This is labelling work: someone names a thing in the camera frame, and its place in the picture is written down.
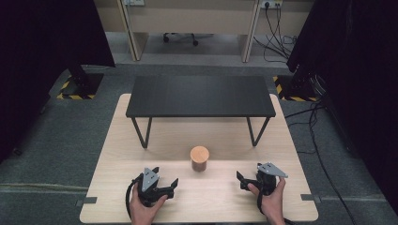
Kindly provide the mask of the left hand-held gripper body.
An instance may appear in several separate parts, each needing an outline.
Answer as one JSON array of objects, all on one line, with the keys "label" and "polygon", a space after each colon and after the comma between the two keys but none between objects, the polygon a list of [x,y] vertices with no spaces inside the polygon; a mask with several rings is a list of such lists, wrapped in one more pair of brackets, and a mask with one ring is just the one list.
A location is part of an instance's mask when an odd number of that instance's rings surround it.
[{"label": "left hand-held gripper body", "polygon": [[146,207],[153,206],[161,196],[167,195],[168,199],[173,199],[175,196],[175,190],[158,187],[160,176],[152,170],[145,168],[138,176],[138,195],[141,203]]}]

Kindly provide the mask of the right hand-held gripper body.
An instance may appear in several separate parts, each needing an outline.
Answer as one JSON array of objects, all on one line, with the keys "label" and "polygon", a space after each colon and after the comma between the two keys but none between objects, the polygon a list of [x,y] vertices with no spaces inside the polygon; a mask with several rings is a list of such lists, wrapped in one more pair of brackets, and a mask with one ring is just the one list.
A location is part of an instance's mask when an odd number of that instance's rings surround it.
[{"label": "right hand-held gripper body", "polygon": [[288,175],[273,163],[263,163],[262,168],[257,170],[256,179],[249,183],[255,185],[263,195],[270,195],[276,188],[276,178],[287,178]]}]

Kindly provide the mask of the person's right hand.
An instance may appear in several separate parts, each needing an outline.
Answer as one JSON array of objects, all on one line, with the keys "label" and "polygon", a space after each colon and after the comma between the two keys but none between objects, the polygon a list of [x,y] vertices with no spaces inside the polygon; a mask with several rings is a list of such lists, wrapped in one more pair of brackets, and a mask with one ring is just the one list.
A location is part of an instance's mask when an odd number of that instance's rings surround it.
[{"label": "person's right hand", "polygon": [[285,184],[285,179],[280,177],[276,188],[268,196],[263,195],[255,185],[248,185],[250,192],[257,198],[261,198],[261,210],[270,225],[285,225],[283,216],[283,191]]}]

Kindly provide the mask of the person's left hand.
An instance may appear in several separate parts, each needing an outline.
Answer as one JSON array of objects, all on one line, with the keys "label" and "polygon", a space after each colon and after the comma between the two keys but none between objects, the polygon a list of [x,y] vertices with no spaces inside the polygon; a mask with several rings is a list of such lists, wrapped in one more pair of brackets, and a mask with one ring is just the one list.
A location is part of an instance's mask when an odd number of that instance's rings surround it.
[{"label": "person's left hand", "polygon": [[159,210],[168,200],[168,196],[161,196],[151,207],[144,206],[138,195],[138,187],[133,186],[129,203],[131,225],[151,225]]}]

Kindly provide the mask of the wooden cylinder jar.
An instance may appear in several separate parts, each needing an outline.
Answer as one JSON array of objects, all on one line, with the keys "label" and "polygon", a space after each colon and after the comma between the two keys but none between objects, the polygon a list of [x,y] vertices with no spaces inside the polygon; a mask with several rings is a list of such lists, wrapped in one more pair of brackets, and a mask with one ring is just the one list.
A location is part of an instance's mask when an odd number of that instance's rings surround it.
[{"label": "wooden cylinder jar", "polygon": [[195,146],[190,152],[191,167],[195,172],[204,172],[207,168],[209,151],[204,146]]}]

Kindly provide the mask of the grey tape strip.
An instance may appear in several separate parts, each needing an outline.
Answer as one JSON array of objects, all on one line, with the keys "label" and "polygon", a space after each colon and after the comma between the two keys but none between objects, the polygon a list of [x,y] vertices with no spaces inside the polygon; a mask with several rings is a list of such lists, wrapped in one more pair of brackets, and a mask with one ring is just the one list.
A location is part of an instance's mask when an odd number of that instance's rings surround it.
[{"label": "grey tape strip", "polygon": [[78,200],[75,206],[82,207],[84,204],[92,204],[97,202],[97,197],[85,197],[82,200]]},{"label": "grey tape strip", "polygon": [[303,200],[303,201],[312,201],[312,202],[314,202],[314,203],[321,203],[321,199],[320,199],[320,197],[319,196],[317,196],[317,195],[313,195],[313,194],[301,194],[300,195],[300,198]]}]

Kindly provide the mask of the yellow black striped floor plate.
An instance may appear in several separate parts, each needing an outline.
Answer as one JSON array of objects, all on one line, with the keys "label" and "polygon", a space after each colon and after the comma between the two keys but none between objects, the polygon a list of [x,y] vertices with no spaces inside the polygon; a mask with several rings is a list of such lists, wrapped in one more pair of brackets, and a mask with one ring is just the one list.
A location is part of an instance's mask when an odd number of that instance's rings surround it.
[{"label": "yellow black striped floor plate", "polygon": [[317,96],[309,82],[297,81],[293,76],[273,77],[279,99],[292,101],[317,101]]},{"label": "yellow black striped floor plate", "polygon": [[83,77],[69,75],[62,85],[58,99],[93,99],[99,89],[103,75],[88,73]]}]

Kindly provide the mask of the black shelf with metal legs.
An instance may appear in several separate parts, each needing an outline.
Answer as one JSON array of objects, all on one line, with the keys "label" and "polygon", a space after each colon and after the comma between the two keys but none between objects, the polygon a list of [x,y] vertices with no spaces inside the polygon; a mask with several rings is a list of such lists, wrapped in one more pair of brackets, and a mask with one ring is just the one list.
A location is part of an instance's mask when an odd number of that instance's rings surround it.
[{"label": "black shelf with metal legs", "polygon": [[148,147],[150,133],[143,133],[137,120],[163,117],[253,117],[265,119],[256,146],[276,112],[262,76],[138,76],[132,87],[126,116],[140,144]]}]

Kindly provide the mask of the black metal stand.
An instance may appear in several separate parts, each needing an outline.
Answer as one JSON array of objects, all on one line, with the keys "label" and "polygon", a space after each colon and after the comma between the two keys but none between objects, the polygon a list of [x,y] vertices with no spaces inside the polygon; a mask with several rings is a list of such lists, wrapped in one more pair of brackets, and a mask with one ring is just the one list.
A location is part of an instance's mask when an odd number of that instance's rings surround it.
[{"label": "black metal stand", "polygon": [[69,69],[71,78],[65,93],[69,96],[95,95],[103,78],[102,73],[86,73],[81,65]]},{"label": "black metal stand", "polygon": [[305,65],[297,65],[290,82],[290,91],[294,97],[322,98],[327,93],[324,84],[325,81],[318,76],[314,69]]}]

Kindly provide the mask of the black curtain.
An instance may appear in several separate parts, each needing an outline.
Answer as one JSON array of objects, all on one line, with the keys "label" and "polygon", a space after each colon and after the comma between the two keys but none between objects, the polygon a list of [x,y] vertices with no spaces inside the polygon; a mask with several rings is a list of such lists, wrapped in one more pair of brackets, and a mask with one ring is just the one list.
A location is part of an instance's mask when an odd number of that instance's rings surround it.
[{"label": "black curtain", "polygon": [[314,0],[287,66],[326,82],[349,149],[398,215],[398,0]]},{"label": "black curtain", "polygon": [[0,162],[62,72],[114,64],[94,0],[0,0]]}]

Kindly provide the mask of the black office chair base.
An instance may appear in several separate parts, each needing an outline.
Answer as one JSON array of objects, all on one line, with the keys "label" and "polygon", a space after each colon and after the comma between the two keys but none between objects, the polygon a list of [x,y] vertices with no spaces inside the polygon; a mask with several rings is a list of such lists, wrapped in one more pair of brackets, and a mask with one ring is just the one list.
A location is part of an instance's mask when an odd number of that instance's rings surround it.
[{"label": "black office chair base", "polygon": [[162,40],[164,43],[168,43],[172,41],[182,41],[182,40],[191,40],[193,46],[198,46],[199,41],[196,39],[195,34],[179,34],[179,33],[163,33]]}]

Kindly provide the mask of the beige office desk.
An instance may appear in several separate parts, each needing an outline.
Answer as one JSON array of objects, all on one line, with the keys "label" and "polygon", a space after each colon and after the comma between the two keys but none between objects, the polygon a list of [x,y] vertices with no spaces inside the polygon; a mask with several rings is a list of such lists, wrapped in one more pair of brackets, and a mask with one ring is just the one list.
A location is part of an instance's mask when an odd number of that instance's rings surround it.
[{"label": "beige office desk", "polygon": [[266,22],[286,36],[297,36],[314,0],[283,0],[278,9],[261,8],[262,0],[145,0],[144,7],[123,0],[94,0],[102,27],[127,36],[131,59],[139,61],[151,33],[235,35],[243,63],[249,61],[253,38],[269,35]]}]

